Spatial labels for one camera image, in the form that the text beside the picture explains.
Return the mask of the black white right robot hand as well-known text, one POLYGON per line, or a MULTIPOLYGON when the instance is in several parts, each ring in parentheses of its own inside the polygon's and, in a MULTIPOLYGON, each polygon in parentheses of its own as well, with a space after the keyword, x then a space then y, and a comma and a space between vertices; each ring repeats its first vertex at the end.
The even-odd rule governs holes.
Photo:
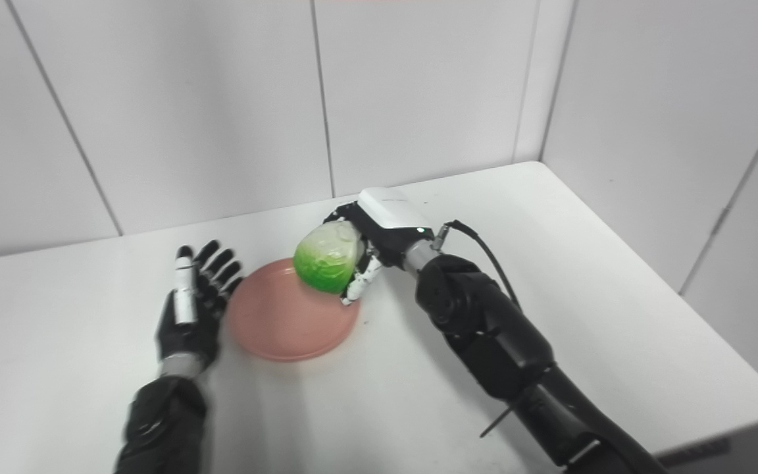
POLYGON ((398 268, 418 278, 422 268, 439 255, 434 231, 425 216, 402 192, 370 187, 355 201, 337 206, 324 224, 347 222, 355 229, 355 267, 340 292, 349 306, 360 300, 382 268, 398 268))

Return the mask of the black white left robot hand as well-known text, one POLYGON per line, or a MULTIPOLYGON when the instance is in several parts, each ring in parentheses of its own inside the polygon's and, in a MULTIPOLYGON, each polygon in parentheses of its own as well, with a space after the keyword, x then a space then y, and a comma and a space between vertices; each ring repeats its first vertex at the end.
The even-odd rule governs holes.
POLYGON ((205 371, 220 351, 219 334, 228 301, 243 282, 243 265, 219 240, 198 251, 181 246, 175 256, 174 287, 166 295, 157 347, 163 364, 190 357, 205 371))

